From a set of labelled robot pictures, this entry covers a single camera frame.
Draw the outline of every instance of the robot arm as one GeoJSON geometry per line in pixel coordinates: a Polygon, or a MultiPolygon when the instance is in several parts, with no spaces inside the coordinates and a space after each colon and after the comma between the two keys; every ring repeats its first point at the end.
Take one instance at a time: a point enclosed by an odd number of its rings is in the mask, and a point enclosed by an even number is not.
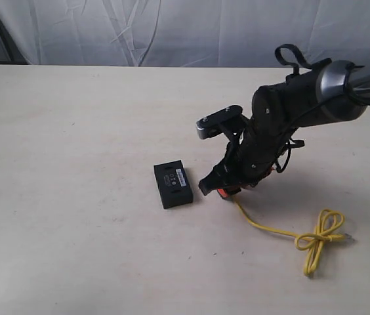
{"type": "Polygon", "coordinates": [[[370,66],[329,58],[309,64],[290,44],[278,47],[276,58],[291,65],[293,74],[283,83],[255,92],[250,119],[242,115],[240,106],[233,105],[197,122],[200,138],[224,133],[229,140],[223,159],[199,182],[204,195],[212,190],[236,194],[245,186],[257,185],[274,169],[282,173],[291,150],[304,146],[303,140],[292,138],[298,128],[351,121],[370,106],[370,66]],[[286,61],[281,49],[291,50],[310,71],[299,74],[299,64],[286,61]],[[278,157],[286,153],[280,165],[278,157]]]}

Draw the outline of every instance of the black box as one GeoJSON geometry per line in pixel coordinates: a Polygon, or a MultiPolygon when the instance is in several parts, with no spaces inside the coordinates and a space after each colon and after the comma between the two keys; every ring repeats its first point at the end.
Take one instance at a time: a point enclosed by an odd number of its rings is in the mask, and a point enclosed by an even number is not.
{"type": "Polygon", "coordinates": [[[193,202],[194,195],[181,161],[154,165],[154,176],[164,209],[193,202]]]}

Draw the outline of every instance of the table surface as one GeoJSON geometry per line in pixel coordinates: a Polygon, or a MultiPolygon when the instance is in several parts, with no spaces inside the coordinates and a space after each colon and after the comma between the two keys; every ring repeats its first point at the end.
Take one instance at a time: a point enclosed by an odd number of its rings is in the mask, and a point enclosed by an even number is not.
{"type": "Polygon", "coordinates": [[[370,108],[300,129],[284,174],[240,199],[263,224],[313,229],[324,207],[356,242],[314,279],[292,239],[249,226],[197,182],[226,138],[195,122],[251,115],[288,69],[0,66],[0,314],[370,315],[370,108]],[[161,206],[153,165],[181,159],[194,203],[161,206]]]}

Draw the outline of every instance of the white sticker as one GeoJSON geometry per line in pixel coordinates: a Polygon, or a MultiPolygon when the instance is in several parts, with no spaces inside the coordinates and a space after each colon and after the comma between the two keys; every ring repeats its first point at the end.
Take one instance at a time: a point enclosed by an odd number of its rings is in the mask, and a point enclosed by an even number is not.
{"type": "Polygon", "coordinates": [[[178,175],[178,180],[179,180],[180,186],[185,187],[186,186],[186,181],[185,181],[184,175],[182,174],[182,170],[181,169],[176,169],[176,173],[178,175]]]}

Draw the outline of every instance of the yellow cable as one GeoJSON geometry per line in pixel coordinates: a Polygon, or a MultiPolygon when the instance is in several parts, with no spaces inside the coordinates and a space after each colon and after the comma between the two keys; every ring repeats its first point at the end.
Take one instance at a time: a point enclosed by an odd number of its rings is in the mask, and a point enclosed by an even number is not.
{"type": "Polygon", "coordinates": [[[308,251],[303,267],[305,276],[312,276],[318,268],[319,258],[321,257],[321,252],[325,242],[340,242],[350,238],[348,234],[333,233],[336,229],[340,228],[345,221],[344,215],[337,211],[332,211],[330,209],[322,210],[319,213],[318,223],[315,226],[313,233],[297,234],[256,223],[249,217],[244,208],[242,208],[237,198],[232,196],[232,199],[250,225],[267,232],[291,236],[295,238],[295,245],[299,251],[308,251]],[[300,241],[304,241],[306,244],[301,245],[300,241]]]}

